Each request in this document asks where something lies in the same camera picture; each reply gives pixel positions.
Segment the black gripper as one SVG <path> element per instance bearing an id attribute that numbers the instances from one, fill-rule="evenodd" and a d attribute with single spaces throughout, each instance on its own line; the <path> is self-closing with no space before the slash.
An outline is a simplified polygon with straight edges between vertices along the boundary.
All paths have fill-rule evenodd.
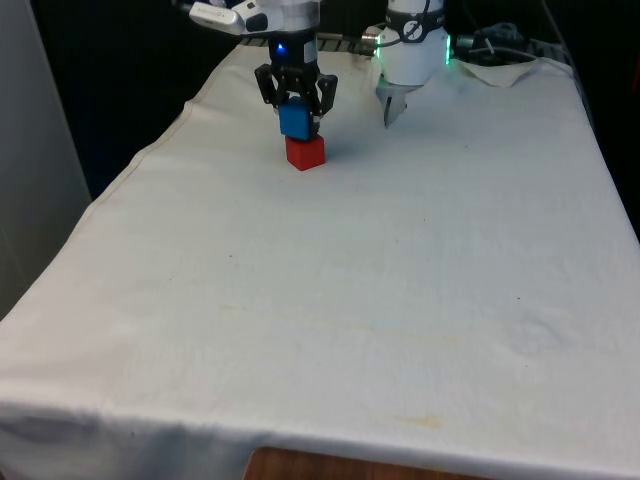
<path id="1" fill-rule="evenodd" d="M 258 88 L 265 104 L 279 108 L 289 99 L 286 81 L 274 70 L 290 68 L 318 71 L 317 34 L 314 29 L 273 32 L 268 37 L 270 64 L 255 69 Z M 333 108 L 338 86 L 335 75 L 319 74 L 301 80 L 300 98 L 309 120 L 309 136 L 317 136 L 322 118 Z"/>

